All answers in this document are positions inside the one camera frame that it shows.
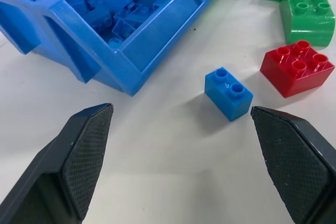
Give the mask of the blue plastic storage bin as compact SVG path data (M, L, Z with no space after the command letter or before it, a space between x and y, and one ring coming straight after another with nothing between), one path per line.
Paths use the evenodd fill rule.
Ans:
M21 53L63 64L82 82L135 95L210 1L168 0L116 49L113 33L97 33L69 0L0 0L0 31Z

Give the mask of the small blue two-stud brick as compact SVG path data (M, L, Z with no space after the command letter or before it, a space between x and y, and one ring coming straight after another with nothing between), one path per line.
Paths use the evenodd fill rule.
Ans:
M245 115L253 100L253 94L223 67L205 76L204 92L229 121Z

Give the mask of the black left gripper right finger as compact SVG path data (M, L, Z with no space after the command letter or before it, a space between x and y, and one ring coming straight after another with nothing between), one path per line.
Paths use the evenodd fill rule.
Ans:
M295 224L336 224L336 149L305 119L250 113L268 174Z

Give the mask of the green curved four-stud brick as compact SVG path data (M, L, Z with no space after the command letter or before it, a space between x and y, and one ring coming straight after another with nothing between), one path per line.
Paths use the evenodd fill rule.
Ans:
M336 17L328 0L282 0L279 9L286 44L306 40L312 46L329 46Z

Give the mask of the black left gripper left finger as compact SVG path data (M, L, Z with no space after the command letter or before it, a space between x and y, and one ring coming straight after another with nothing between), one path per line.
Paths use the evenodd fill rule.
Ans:
M0 224L82 224L106 151L113 105L72 115L0 204Z

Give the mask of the red four-stud brick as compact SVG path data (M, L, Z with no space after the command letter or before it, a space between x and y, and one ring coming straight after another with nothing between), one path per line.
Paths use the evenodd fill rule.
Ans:
M288 98L322 86L334 69L326 55L300 40L267 52L260 72Z

